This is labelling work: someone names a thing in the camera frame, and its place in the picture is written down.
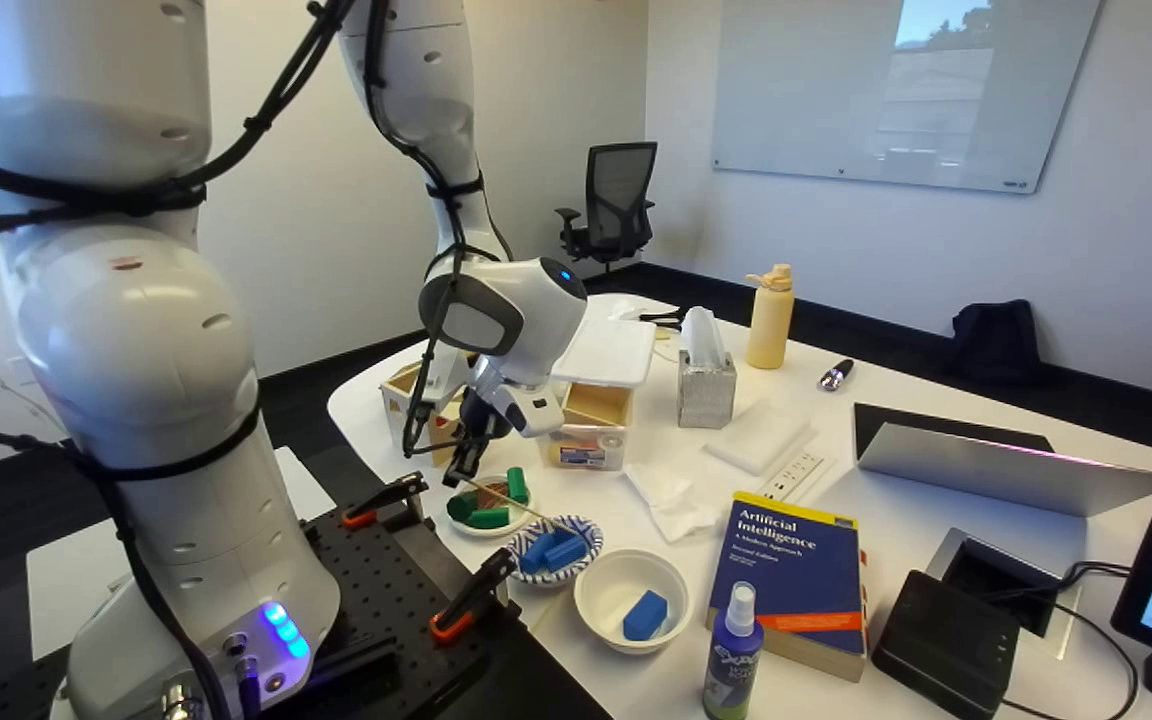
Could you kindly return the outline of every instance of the bottle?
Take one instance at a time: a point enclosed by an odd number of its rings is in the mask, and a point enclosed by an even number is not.
[[[757,619],[757,586],[738,579],[728,613],[711,629],[701,707],[707,720],[744,720],[751,670],[760,664],[764,629]]]
[[[757,283],[757,296],[751,296],[744,360],[751,367],[779,367],[785,362],[789,320],[791,320],[791,269],[789,262],[774,262],[757,279],[760,283]]]

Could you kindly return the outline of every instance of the blue book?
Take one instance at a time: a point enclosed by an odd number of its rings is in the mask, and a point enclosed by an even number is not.
[[[858,521],[738,493],[707,607],[757,584],[764,649],[859,680],[866,590]]]

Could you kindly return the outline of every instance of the white wall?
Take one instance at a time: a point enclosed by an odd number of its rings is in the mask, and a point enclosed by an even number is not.
[[[1152,387],[1152,0],[1106,0],[1046,186],[1021,201],[711,171],[718,57],[718,0],[652,0],[652,261],[726,279],[791,261],[799,296],[930,333],[1029,296],[1050,360]]]
[[[223,149],[305,29],[305,4],[212,0],[212,121]],[[467,0],[479,157],[520,255],[556,250],[586,149],[645,130],[645,0]],[[419,176],[378,130],[333,51],[249,163],[212,186],[204,250],[237,283],[259,370],[418,328],[431,255]],[[0,360],[17,357],[0,301]],[[55,437],[0,393],[0,429]]]

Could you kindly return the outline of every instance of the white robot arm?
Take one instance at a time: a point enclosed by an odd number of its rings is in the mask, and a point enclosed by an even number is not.
[[[435,195],[419,317],[479,357],[448,471],[473,476],[487,437],[556,424],[544,380],[586,291],[569,269],[503,261],[494,230],[461,0],[326,0],[326,16],[345,20],[380,130]],[[13,176],[97,195],[191,176],[209,157],[204,57],[204,0],[0,0],[0,210],[63,204]],[[195,208],[27,225],[0,246],[17,341],[138,555],[138,584],[71,640],[63,707],[140,715],[182,682],[212,715],[295,694],[341,586],[294,516],[245,317],[195,250]]]

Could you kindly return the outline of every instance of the whiteboard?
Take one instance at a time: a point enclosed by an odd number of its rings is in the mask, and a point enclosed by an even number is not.
[[[1102,0],[726,0],[718,166],[1038,193]]]

